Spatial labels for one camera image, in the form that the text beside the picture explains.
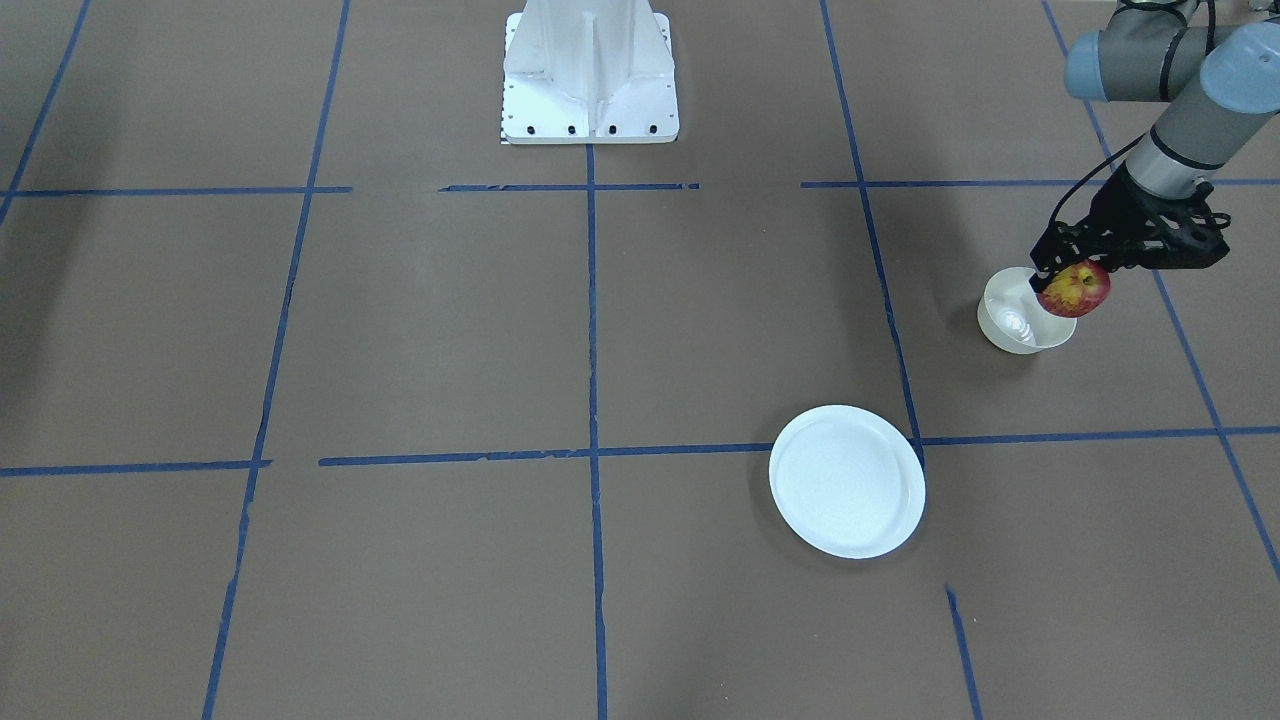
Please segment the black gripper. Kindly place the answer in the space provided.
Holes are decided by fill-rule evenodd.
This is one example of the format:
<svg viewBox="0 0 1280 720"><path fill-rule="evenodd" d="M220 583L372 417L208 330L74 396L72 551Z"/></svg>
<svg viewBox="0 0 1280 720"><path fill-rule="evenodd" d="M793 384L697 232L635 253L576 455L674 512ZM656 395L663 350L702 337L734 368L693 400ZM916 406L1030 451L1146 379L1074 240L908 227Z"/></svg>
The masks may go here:
<svg viewBox="0 0 1280 720"><path fill-rule="evenodd" d="M1139 186L1125 167L1116 170L1092 199L1088 225L1047 224L1030 251L1030 288L1046 293L1073 266L1093 263L1093 293L1100 293L1106 288L1106 270L1097 263L1102 245L1117 246L1110 254L1112 272L1212 266L1230 252L1224 231L1233 223L1229 214L1210 209L1212 191L1210 181L1196 178L1189 196L1165 199Z"/></svg>

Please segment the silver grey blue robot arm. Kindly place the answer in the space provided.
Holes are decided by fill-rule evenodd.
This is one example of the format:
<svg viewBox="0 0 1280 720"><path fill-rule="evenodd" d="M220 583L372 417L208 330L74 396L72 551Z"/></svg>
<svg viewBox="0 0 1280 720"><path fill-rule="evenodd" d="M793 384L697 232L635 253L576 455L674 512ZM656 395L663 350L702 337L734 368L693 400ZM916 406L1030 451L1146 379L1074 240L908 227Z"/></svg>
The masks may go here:
<svg viewBox="0 0 1280 720"><path fill-rule="evenodd" d="M1110 177L1075 223L1051 217L1030 251L1033 291L1070 268L1203 269L1228 255L1230 217L1210 204L1212 179L1279 108L1279 28L1193 26L1196 1L1120 1L1108 23L1068 50L1076 99L1160 102L1137 140L1103 163Z"/></svg>

